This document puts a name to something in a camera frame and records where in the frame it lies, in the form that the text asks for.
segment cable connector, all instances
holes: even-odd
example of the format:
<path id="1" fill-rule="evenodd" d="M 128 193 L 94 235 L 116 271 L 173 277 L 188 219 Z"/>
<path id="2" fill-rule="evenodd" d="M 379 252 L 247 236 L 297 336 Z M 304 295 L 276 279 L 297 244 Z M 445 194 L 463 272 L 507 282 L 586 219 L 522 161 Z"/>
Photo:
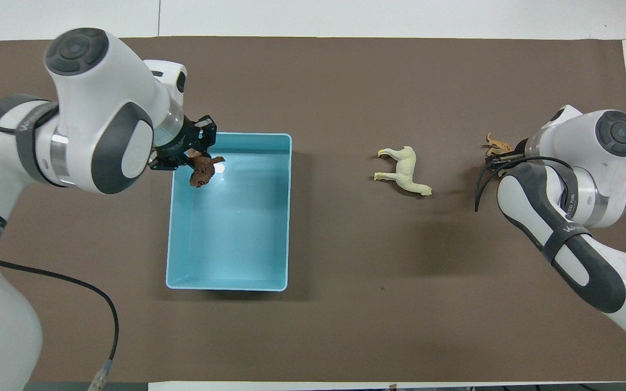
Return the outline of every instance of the cable connector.
<path id="1" fill-rule="evenodd" d="M 108 360 L 103 364 L 103 367 L 98 371 L 95 378 L 91 382 L 89 386 L 89 391 L 102 391 L 105 387 L 105 382 L 108 381 L 108 373 L 110 373 L 110 368 L 112 367 L 112 360 Z"/>

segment brown table surface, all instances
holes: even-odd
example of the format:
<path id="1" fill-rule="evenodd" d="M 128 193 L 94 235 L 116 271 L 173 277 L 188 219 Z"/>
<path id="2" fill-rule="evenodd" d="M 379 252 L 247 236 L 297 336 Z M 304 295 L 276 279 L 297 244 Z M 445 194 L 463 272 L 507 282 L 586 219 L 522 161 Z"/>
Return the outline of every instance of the brown table surface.
<path id="1" fill-rule="evenodd" d="M 107 196 L 34 185 L 0 258 L 102 287 L 120 313 L 113 381 L 626 381 L 626 334 L 572 292 L 500 213 L 472 211 L 485 134 L 513 144 L 561 106 L 626 111 L 619 41 L 160 37 L 186 65 L 185 112 L 219 131 L 293 137 L 289 287 L 164 284 L 171 173 Z M 0 97 L 55 99 L 45 41 L 0 42 Z M 427 198 L 374 182 L 413 146 Z M 210 228 L 218 235 L 218 225 Z M 626 251 L 626 215 L 598 240 Z M 87 381 L 112 324 L 102 300 L 5 272 L 45 342 L 35 381 Z"/>

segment blue plastic bin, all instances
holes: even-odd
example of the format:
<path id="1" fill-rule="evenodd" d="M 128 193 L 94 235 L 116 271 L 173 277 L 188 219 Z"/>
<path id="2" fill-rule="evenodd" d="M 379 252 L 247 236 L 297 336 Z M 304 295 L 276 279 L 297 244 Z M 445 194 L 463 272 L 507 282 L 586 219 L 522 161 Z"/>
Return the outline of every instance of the blue plastic bin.
<path id="1" fill-rule="evenodd" d="M 211 156 L 223 173 L 201 188 L 173 173 L 166 285 L 276 291 L 289 269 L 291 136 L 218 132 Z"/>

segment brown toy animal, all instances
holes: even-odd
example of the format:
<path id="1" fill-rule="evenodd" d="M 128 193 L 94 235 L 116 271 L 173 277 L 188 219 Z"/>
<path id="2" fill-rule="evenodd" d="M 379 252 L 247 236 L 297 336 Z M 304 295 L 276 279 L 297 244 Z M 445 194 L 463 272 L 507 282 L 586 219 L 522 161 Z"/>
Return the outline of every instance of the brown toy animal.
<path id="1" fill-rule="evenodd" d="M 213 159 L 202 156 L 202 153 L 194 149 L 189 149 L 187 156 L 195 167 L 192 175 L 190 175 L 190 186 L 194 187 L 202 187 L 208 184 L 211 177 L 214 176 L 214 164 L 226 161 L 222 156 L 217 156 Z"/>

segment white robotic arm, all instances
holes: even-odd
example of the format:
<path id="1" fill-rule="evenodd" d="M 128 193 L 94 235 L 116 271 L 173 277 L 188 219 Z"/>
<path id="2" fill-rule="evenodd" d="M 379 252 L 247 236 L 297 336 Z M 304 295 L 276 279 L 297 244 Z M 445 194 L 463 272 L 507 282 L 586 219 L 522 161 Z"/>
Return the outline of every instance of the white robotic arm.
<path id="1" fill-rule="evenodd" d="M 174 170 L 190 163 L 188 149 L 208 156 L 216 124 L 184 116 L 183 65 L 142 61 L 99 29 L 61 35 L 45 64 L 59 106 L 25 94 L 0 99 L 0 235 L 21 191 L 35 181 L 112 194 L 134 183 L 147 163 Z M 0 273 L 0 390 L 24 388 L 41 346 L 35 311 Z M 108 370 L 109 363 L 91 389 L 102 388 Z"/>
<path id="2" fill-rule="evenodd" d="M 585 302 L 626 331 L 626 253 L 584 228 L 611 225 L 626 206 L 626 114 L 565 106 L 521 146 L 498 159 L 546 156 L 571 168 L 517 164 L 499 184 L 499 208 Z"/>

